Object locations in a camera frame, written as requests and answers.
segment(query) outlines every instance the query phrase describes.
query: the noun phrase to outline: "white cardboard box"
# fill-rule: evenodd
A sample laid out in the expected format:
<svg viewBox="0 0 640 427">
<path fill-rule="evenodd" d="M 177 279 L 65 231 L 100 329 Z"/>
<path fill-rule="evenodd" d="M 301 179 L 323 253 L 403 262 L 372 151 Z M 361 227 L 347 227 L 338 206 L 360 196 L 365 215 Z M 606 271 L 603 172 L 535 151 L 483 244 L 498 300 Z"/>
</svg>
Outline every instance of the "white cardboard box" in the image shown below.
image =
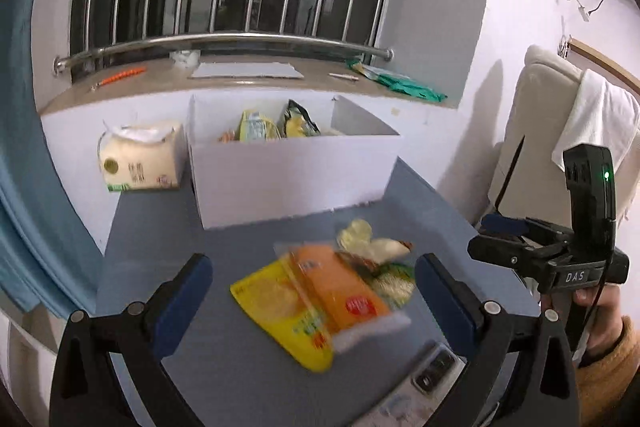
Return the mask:
<svg viewBox="0 0 640 427">
<path fill-rule="evenodd" d="M 384 194 L 402 137 L 342 96 L 296 102 L 321 131 L 331 127 L 345 136 L 218 142 L 238 127 L 243 110 L 258 110 L 277 123 L 288 100 L 192 97 L 187 136 L 205 229 L 305 216 Z"/>
</svg>

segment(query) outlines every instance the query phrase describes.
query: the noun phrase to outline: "white paper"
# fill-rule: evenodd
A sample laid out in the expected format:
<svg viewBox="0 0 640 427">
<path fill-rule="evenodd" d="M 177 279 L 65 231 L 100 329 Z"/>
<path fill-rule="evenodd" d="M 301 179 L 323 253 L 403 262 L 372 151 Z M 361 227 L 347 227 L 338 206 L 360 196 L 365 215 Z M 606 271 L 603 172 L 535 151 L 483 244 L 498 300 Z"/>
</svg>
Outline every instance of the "white paper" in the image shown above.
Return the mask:
<svg viewBox="0 0 640 427">
<path fill-rule="evenodd" d="M 304 78 L 291 64 L 281 62 L 203 62 L 191 73 L 191 78 L 210 76 Z"/>
</svg>

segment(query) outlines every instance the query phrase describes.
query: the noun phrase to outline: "screw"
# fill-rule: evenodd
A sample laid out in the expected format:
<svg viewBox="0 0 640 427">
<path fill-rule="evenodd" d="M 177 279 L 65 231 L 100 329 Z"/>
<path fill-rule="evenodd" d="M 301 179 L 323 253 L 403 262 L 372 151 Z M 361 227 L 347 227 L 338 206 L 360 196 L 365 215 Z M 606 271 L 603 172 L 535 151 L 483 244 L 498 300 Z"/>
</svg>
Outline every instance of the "screw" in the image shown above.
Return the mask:
<svg viewBox="0 0 640 427">
<path fill-rule="evenodd" d="M 558 312 L 555 310 L 547 310 L 545 312 L 545 317 L 548 318 L 551 322 L 556 322 L 558 320 Z"/>
<path fill-rule="evenodd" d="M 487 301 L 484 303 L 484 311 L 490 315 L 497 315 L 502 311 L 502 308 L 500 308 L 500 304 L 497 302 Z"/>
<path fill-rule="evenodd" d="M 71 314 L 71 322 L 80 322 L 84 319 L 84 312 L 82 310 L 76 310 Z"/>
<path fill-rule="evenodd" d="M 127 306 L 127 313 L 129 315 L 140 315 L 145 310 L 145 305 L 142 302 L 132 302 Z"/>
</svg>

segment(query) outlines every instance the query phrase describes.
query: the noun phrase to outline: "yellow package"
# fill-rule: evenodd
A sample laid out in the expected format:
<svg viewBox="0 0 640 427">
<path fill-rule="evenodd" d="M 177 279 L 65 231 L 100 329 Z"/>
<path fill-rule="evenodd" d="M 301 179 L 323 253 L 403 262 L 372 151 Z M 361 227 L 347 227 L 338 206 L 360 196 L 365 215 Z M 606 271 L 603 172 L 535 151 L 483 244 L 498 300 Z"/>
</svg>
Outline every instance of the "yellow package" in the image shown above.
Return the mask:
<svg viewBox="0 0 640 427">
<path fill-rule="evenodd" d="M 276 124 L 256 110 L 242 112 L 242 120 L 238 129 L 238 140 L 241 142 L 275 140 L 280 138 Z"/>
<path fill-rule="evenodd" d="M 281 261 L 231 285 L 244 312 L 303 367 L 322 373 L 334 350 L 321 315 L 301 298 Z"/>
</svg>

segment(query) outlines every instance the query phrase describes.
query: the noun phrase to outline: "green plastic bag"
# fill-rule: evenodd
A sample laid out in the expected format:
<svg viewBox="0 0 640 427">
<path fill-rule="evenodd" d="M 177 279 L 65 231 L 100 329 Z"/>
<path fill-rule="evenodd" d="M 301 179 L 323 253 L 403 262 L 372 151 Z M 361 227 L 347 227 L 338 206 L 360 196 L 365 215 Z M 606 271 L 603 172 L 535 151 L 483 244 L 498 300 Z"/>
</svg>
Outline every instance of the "green plastic bag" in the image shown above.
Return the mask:
<svg viewBox="0 0 640 427">
<path fill-rule="evenodd" d="M 382 68 L 376 68 L 374 66 L 367 66 L 357 58 L 348 59 L 347 66 L 350 67 L 351 70 L 363 74 L 369 80 L 382 84 L 386 86 L 387 89 L 395 92 L 403 92 L 415 98 L 437 103 L 447 99 L 446 94 L 437 92 L 431 89 L 431 87 L 418 84 L 412 78 L 404 76 L 404 74 L 394 73 L 393 71 L 383 70 Z"/>
</svg>

